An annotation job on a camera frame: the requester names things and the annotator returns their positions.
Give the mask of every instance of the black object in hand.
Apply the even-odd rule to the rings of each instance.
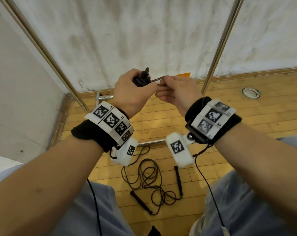
[[[148,76],[149,68],[146,68],[145,71],[142,71],[141,76],[135,76],[132,79],[132,82],[138,86],[138,87],[143,87],[151,83],[151,78]]]

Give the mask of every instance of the left hand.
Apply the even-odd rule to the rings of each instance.
[[[123,110],[129,118],[141,111],[147,100],[157,91],[155,82],[144,87],[137,87],[132,82],[132,79],[141,73],[141,70],[131,69],[120,76],[115,85],[112,105]]]

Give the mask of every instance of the white wall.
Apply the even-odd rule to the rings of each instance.
[[[63,92],[0,13],[0,155],[25,162],[44,152],[62,99]]]
[[[78,91],[205,77],[234,0],[14,0]],[[244,0],[216,75],[297,66],[297,0]]]

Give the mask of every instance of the right hand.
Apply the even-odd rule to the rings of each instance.
[[[167,87],[158,87],[155,96],[175,105],[183,117],[192,104],[203,97],[195,80],[189,77],[166,75],[160,83]]]

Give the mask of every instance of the wrist band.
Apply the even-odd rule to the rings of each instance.
[[[233,126],[241,122],[236,110],[218,99],[204,97],[197,100],[187,111],[186,128],[196,142],[213,145]]]
[[[73,128],[72,135],[95,140],[105,152],[120,149],[134,132],[127,115],[105,101],[84,118],[88,120]]]

